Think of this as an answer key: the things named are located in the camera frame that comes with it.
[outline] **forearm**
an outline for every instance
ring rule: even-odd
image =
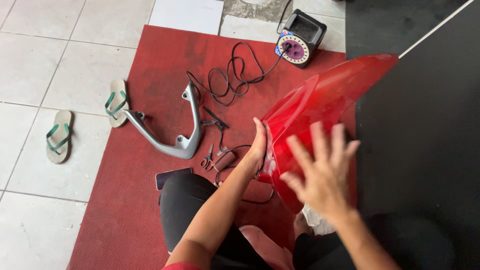
[[[359,270],[398,270],[400,267],[377,242],[355,209],[335,220],[337,234]]]
[[[177,247],[193,243],[211,258],[227,235],[254,173],[249,159],[244,158],[198,210]]]

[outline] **white cloth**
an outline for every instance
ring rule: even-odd
[[[305,204],[301,211],[307,220],[307,224],[313,228],[315,235],[325,235],[336,231],[332,224],[322,215],[315,212],[309,205]]]

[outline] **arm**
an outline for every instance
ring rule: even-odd
[[[263,163],[265,128],[258,118],[254,118],[254,121],[257,135],[252,147],[220,188],[198,210],[166,265],[189,262],[201,269],[210,269],[210,259],[227,235],[243,193]]]
[[[296,136],[287,139],[295,160],[303,170],[305,181],[290,172],[280,178],[301,202],[309,204],[336,227],[338,236],[359,270],[400,269],[369,232],[358,211],[351,208],[345,199],[348,162],[360,142],[352,141],[345,146],[343,125],[338,124],[332,129],[330,150],[322,124],[314,123],[310,130],[315,160]]]

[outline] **green flip-flop strap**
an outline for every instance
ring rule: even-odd
[[[105,103],[105,112],[107,112],[107,114],[110,115],[111,117],[113,117],[113,119],[115,119],[115,120],[117,118],[115,118],[115,116],[113,116],[113,115],[115,113],[117,113],[125,105],[125,103],[127,103],[127,96],[125,95],[123,90],[120,91],[120,95],[123,97],[123,102],[120,103],[120,105],[118,105],[113,111],[109,111],[108,107],[110,106],[110,103],[112,103],[113,97],[115,96],[115,92],[112,92],[110,94],[110,97],[108,98],[107,102]]]
[[[50,138],[53,133],[55,133],[55,131],[57,130],[57,128],[59,127],[60,125],[59,124],[56,124],[55,126],[52,127],[52,129],[50,129],[50,131],[47,133],[47,144],[48,144],[48,148],[52,151],[54,151],[55,153],[57,153],[58,155],[60,155],[59,152],[57,152],[58,148],[60,148],[62,145],[64,145],[66,142],[68,142],[68,140],[70,139],[70,130],[68,128],[68,125],[67,124],[64,124],[64,127],[65,127],[65,131],[67,132],[67,137],[65,139],[63,139],[62,141],[60,141],[55,147],[52,146],[52,144],[50,143],[50,141],[48,140],[48,138]]]

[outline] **bare foot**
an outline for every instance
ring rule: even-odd
[[[297,239],[302,233],[314,235],[313,228],[307,224],[307,220],[302,212],[298,213],[295,217],[295,221],[293,222],[293,232],[295,234],[295,239]]]

